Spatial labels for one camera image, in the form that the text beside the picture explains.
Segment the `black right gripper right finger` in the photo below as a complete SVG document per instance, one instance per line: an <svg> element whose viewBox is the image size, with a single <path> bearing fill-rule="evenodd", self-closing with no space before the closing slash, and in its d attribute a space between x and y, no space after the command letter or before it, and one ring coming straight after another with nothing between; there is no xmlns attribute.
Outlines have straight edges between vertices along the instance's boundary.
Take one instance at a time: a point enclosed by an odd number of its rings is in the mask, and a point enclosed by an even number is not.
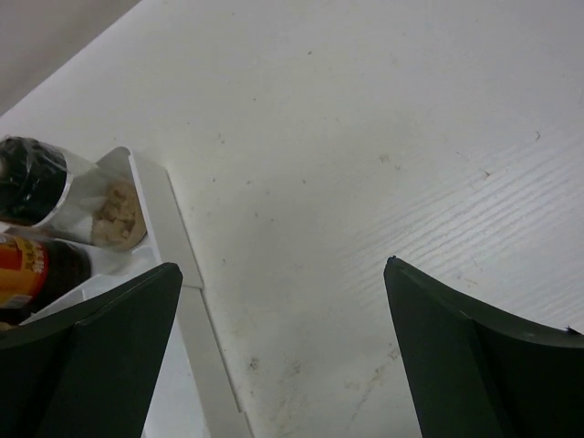
<svg viewBox="0 0 584 438"><path fill-rule="evenodd" d="M422 436L582 436L582 333L505 312L395 256L384 281Z"/></svg>

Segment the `red-lid sauce jar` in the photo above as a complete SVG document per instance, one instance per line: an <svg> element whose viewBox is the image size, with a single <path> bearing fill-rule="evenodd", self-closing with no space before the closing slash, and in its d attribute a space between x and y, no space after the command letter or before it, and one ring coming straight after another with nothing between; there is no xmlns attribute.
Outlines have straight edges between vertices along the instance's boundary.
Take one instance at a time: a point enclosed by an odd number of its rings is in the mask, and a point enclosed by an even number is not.
<svg viewBox="0 0 584 438"><path fill-rule="evenodd" d="M1 323L21 323L91 275L89 255L80 247L2 234Z"/></svg>

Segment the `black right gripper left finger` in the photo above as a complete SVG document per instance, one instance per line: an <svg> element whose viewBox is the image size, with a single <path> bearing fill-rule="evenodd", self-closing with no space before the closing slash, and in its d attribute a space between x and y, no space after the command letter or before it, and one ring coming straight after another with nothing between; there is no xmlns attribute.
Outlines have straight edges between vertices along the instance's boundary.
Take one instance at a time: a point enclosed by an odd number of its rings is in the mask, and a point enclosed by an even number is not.
<svg viewBox="0 0 584 438"><path fill-rule="evenodd" d="M2 436L141 436L182 283L164 263L2 332Z"/></svg>

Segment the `black-top brown chunk grinder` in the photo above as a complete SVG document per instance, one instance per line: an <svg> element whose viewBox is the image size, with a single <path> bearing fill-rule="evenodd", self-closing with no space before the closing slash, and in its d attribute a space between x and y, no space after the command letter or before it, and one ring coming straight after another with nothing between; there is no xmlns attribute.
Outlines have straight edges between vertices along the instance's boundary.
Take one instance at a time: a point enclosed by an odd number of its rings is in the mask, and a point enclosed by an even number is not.
<svg viewBox="0 0 584 438"><path fill-rule="evenodd" d="M147 234L129 178L33 138L1 140L1 221L116 251Z"/></svg>

